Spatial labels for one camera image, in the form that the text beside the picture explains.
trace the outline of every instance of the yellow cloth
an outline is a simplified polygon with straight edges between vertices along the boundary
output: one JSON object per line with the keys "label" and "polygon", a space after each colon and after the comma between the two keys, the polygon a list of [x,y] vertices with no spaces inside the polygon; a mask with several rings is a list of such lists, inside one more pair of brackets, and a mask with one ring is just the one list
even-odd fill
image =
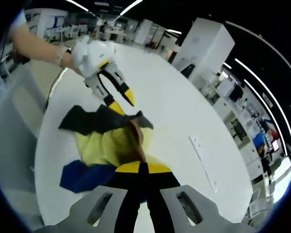
{"label": "yellow cloth", "polygon": [[[142,148],[146,154],[149,146],[152,129],[141,128],[144,135]],[[131,140],[131,131],[128,127],[108,131],[104,134],[92,132],[84,136],[76,133],[77,147],[82,161],[87,166],[94,164],[111,164],[119,167],[123,164],[136,160],[132,152],[135,149]],[[145,155],[148,163],[161,164],[161,162],[150,155]]]}

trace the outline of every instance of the round table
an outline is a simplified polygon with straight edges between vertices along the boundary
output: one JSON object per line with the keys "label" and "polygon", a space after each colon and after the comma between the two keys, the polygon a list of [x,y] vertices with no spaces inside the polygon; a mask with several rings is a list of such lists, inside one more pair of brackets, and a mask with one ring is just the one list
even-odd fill
{"label": "round table", "polygon": [[[131,107],[103,80],[126,114],[142,110],[154,125],[148,153],[171,168],[181,184],[188,184],[215,202],[219,213],[240,222],[252,195],[252,185],[241,154],[223,121],[198,90],[158,55],[116,44],[114,59],[133,90]],[[93,111],[101,104],[83,77],[68,69],[50,98],[35,155],[35,185],[46,225],[66,218],[72,204],[85,195],[59,186],[63,166],[80,159],[72,132],[58,126],[74,106]],[[191,139],[195,139],[197,149]],[[135,232],[154,232],[144,203]]]}

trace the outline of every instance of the ceiling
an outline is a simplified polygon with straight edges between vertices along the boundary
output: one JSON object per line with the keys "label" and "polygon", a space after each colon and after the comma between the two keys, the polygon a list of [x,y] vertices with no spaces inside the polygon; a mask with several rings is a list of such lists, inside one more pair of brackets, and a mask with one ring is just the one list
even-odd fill
{"label": "ceiling", "polygon": [[[134,0],[97,0],[105,5],[96,5],[95,0],[75,0],[93,13],[114,15]],[[79,7],[65,0],[33,0],[32,7],[46,7],[82,12]],[[144,0],[125,14],[136,20],[152,20],[165,28],[182,32],[184,39],[197,17],[223,23],[235,40],[235,47],[227,59],[232,73],[238,79],[247,79],[262,94],[265,89],[251,74],[235,62],[238,58],[254,71],[277,98],[291,125],[291,69],[280,56],[260,39],[226,24],[226,21],[240,25],[273,45],[291,64],[291,3],[267,0],[251,0],[248,3],[231,0]],[[278,109],[274,115],[287,142],[290,134],[287,124]]]}

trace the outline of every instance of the gray gripper base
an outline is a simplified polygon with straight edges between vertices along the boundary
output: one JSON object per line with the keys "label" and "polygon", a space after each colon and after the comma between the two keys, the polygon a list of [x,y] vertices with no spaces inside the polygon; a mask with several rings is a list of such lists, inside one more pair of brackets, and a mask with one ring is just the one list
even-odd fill
{"label": "gray gripper base", "polygon": [[[162,189],[175,233],[253,233],[254,228],[223,218],[214,202],[188,185]],[[192,226],[188,217],[196,224]]]}
{"label": "gray gripper base", "polygon": [[[126,193],[125,189],[98,186],[73,204],[69,216],[63,221],[55,226],[45,226],[35,233],[114,233]],[[94,227],[100,216],[98,226]]]}

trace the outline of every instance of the blue object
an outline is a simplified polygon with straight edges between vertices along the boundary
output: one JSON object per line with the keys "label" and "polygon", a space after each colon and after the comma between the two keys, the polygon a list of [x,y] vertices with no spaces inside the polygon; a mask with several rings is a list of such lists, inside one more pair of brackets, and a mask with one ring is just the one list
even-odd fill
{"label": "blue object", "polygon": [[264,143],[264,134],[259,133],[254,139],[253,139],[254,146],[258,148]]}
{"label": "blue object", "polygon": [[74,193],[92,191],[99,185],[106,184],[112,178],[116,167],[112,165],[86,166],[80,160],[75,160],[64,166],[60,187]]}

